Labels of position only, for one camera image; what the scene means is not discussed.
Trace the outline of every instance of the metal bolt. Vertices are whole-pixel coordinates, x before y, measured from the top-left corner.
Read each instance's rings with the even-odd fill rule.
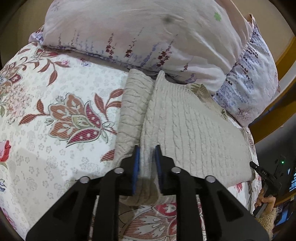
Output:
[[[205,178],[209,183],[214,183],[216,181],[216,178],[214,178],[213,176],[207,176]]]
[[[117,167],[114,169],[114,172],[116,174],[122,174],[122,173],[124,173],[124,169],[122,167]]]
[[[181,168],[179,168],[179,167],[173,167],[173,168],[171,169],[171,171],[172,171],[173,173],[180,173],[180,172],[181,172]]]
[[[89,177],[82,177],[82,178],[79,179],[79,181],[80,181],[81,183],[88,183],[89,180],[90,180]]]

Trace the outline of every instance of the bedsheet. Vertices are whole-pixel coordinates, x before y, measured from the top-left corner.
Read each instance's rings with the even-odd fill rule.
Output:
[[[110,170],[126,78],[112,63],[37,42],[0,71],[0,207],[23,238],[77,179]],[[250,132],[249,142],[258,163]],[[260,189],[257,174],[228,188],[250,211]],[[176,204],[120,205],[119,223],[124,240],[173,241]]]

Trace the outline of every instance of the floral pillowcase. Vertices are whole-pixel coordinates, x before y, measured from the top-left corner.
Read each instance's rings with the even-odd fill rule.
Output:
[[[215,93],[251,33],[238,9],[232,24],[227,7],[215,0],[55,0],[36,38],[148,75],[164,70],[178,83],[202,83]]]
[[[246,52],[239,58],[213,99],[245,127],[269,105],[279,89],[275,62],[255,19]]]

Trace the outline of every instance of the sleeve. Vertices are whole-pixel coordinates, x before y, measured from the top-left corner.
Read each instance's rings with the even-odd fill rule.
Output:
[[[276,217],[276,209],[274,208],[270,214],[262,215],[256,220],[264,227],[264,229],[268,232],[269,239],[272,239],[273,233],[272,229],[274,227],[274,220]]]

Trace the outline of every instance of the beige sweater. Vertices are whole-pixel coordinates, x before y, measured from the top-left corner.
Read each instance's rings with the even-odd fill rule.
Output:
[[[274,228],[274,220],[276,217],[276,209],[274,208],[270,214],[262,215],[256,219],[262,227],[268,232],[269,239],[272,239],[273,233],[272,229]]]
[[[133,197],[126,205],[170,203],[162,196],[153,150],[161,145],[163,155],[192,176],[215,176],[225,187],[252,180],[251,156],[245,129],[228,122],[225,111],[203,85],[168,82],[160,71],[156,81],[143,72],[129,72],[122,97],[114,167],[140,145],[140,171]]]

